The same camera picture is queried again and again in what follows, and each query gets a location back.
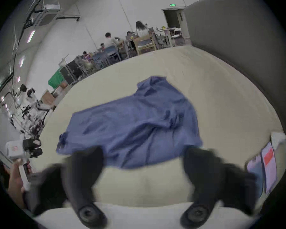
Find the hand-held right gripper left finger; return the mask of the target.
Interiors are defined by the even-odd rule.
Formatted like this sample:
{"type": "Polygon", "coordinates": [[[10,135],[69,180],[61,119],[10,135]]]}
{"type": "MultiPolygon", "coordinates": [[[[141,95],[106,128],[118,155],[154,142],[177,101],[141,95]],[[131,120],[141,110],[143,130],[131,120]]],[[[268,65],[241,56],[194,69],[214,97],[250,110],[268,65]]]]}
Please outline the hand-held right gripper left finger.
{"type": "Polygon", "coordinates": [[[105,214],[95,205],[92,187],[103,166],[101,147],[74,152],[63,163],[54,163],[31,176],[29,211],[34,215],[62,208],[68,201],[80,222],[91,229],[107,225],[105,214]]]}

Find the person's left hand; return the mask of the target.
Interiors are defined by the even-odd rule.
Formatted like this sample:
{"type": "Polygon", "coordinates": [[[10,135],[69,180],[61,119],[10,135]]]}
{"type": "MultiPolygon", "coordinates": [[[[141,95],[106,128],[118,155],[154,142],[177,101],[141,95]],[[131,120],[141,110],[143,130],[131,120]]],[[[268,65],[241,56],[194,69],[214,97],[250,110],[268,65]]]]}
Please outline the person's left hand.
{"type": "Polygon", "coordinates": [[[9,183],[8,183],[8,195],[14,201],[14,203],[21,209],[26,209],[27,206],[23,200],[23,181],[19,172],[19,166],[22,160],[17,159],[13,162],[9,172],[9,183]]]}

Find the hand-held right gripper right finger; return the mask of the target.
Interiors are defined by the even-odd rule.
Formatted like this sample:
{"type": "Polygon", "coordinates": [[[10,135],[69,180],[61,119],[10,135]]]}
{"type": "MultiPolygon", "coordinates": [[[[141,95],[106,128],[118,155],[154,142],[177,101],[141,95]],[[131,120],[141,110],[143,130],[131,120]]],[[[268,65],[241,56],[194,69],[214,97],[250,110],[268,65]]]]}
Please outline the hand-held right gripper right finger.
{"type": "Polygon", "coordinates": [[[192,204],[180,218],[182,227],[196,229],[209,219],[217,202],[252,216],[257,201],[256,175],[231,163],[224,163],[214,152],[187,147],[184,172],[194,186],[192,204]]]}

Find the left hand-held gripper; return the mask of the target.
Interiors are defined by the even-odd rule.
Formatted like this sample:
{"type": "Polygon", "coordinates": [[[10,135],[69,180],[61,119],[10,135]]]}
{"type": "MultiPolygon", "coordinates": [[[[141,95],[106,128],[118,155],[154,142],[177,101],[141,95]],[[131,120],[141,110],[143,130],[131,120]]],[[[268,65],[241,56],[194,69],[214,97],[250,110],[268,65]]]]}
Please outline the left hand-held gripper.
{"type": "Polygon", "coordinates": [[[30,173],[28,169],[29,158],[37,158],[43,154],[39,139],[28,138],[6,143],[8,158],[12,161],[19,161],[19,173],[23,181],[25,191],[30,189],[30,173]]]}

